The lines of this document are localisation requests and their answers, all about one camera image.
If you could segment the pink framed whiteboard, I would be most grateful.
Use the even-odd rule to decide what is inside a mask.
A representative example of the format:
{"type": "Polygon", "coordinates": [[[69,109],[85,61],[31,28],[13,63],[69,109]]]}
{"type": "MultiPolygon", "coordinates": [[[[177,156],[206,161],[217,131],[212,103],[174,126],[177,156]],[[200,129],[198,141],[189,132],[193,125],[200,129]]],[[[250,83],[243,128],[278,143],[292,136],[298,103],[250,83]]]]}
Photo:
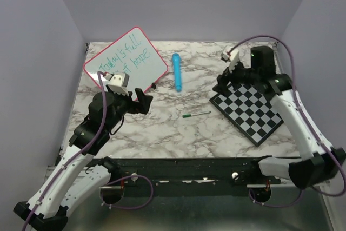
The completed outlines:
{"type": "Polygon", "coordinates": [[[168,65],[143,30],[134,27],[84,64],[85,73],[99,84],[97,72],[124,72],[128,90],[147,91],[167,71],[168,65]]]}

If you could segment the white green marker pen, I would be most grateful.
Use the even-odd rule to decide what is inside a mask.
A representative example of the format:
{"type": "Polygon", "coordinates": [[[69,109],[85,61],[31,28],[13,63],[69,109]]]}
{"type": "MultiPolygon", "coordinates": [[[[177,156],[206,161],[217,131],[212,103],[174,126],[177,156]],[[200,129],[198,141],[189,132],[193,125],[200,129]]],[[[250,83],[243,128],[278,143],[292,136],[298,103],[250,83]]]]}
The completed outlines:
{"type": "Polygon", "coordinates": [[[210,114],[211,111],[201,111],[201,112],[197,112],[197,113],[192,113],[192,117],[194,116],[201,116],[201,115],[207,115],[207,114],[210,114]]]}

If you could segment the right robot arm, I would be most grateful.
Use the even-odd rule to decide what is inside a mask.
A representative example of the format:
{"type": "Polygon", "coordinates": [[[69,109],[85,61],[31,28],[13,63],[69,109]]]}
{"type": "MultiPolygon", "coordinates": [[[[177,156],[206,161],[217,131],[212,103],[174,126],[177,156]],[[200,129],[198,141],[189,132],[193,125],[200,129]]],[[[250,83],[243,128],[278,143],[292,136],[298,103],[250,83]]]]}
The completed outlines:
{"type": "Polygon", "coordinates": [[[298,147],[299,158],[265,156],[249,169],[249,178],[261,183],[268,176],[280,177],[292,181],[300,189],[333,179],[345,162],[344,149],[336,149],[311,120],[291,77],[277,73],[272,48],[253,47],[250,56],[251,66],[246,68],[239,49],[226,46],[221,59],[228,65],[217,76],[213,90],[227,95],[230,86],[239,88],[247,84],[255,88],[282,118],[298,147]]]}

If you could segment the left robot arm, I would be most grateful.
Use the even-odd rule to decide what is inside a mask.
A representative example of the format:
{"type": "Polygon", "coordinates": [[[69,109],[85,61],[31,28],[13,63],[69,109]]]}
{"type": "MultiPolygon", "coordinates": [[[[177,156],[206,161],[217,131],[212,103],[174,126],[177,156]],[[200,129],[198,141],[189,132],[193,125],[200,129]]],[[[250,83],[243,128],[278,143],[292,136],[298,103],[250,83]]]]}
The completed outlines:
{"type": "Polygon", "coordinates": [[[153,97],[135,90],[138,100],[120,95],[110,86],[102,88],[88,106],[88,115],[74,130],[64,155],[44,185],[28,201],[14,207],[16,213],[35,230],[63,230],[78,206],[104,184],[119,181],[118,166],[109,158],[96,166],[89,177],[76,181],[80,172],[114,135],[114,127],[125,114],[147,114],[153,97]]]}

